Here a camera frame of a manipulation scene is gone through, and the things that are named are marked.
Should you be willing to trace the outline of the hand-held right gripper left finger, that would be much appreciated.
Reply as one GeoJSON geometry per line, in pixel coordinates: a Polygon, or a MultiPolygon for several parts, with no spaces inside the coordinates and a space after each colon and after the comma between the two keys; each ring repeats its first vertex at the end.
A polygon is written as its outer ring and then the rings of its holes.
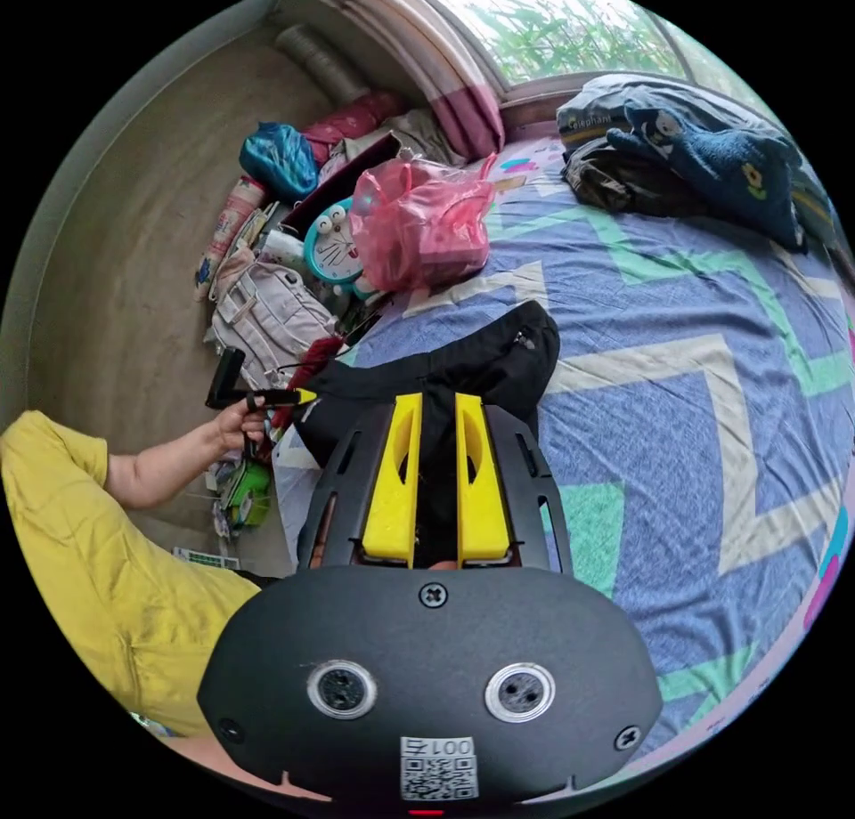
{"type": "Polygon", "coordinates": [[[411,563],[416,542],[422,394],[399,395],[388,419],[362,532],[362,550],[380,563],[411,563]]]}

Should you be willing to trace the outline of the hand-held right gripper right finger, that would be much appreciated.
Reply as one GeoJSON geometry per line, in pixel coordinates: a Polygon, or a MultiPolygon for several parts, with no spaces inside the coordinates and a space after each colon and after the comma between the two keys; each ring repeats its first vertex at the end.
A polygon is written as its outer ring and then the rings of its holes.
{"type": "Polygon", "coordinates": [[[454,414],[457,560],[503,563],[510,535],[485,408],[480,398],[457,393],[454,414]]]}

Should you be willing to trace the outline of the person's left hand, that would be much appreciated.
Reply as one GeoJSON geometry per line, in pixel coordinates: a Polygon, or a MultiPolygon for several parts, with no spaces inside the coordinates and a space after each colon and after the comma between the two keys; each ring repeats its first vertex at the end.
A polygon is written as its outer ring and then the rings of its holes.
{"type": "Polygon", "coordinates": [[[265,401],[254,394],[223,409],[214,419],[216,447],[219,454],[243,451],[247,443],[265,438],[265,401]]]}

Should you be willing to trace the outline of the person's right hand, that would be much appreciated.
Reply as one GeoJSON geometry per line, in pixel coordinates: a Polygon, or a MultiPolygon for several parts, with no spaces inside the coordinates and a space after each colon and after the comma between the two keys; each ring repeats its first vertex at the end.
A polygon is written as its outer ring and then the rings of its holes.
{"type": "Polygon", "coordinates": [[[213,735],[202,737],[157,737],[157,741],[174,753],[184,757],[207,771],[218,774],[235,783],[251,788],[270,791],[298,799],[310,799],[330,803],[331,798],[294,786],[286,773],[282,773],[276,784],[271,784],[237,766],[213,735]]]}

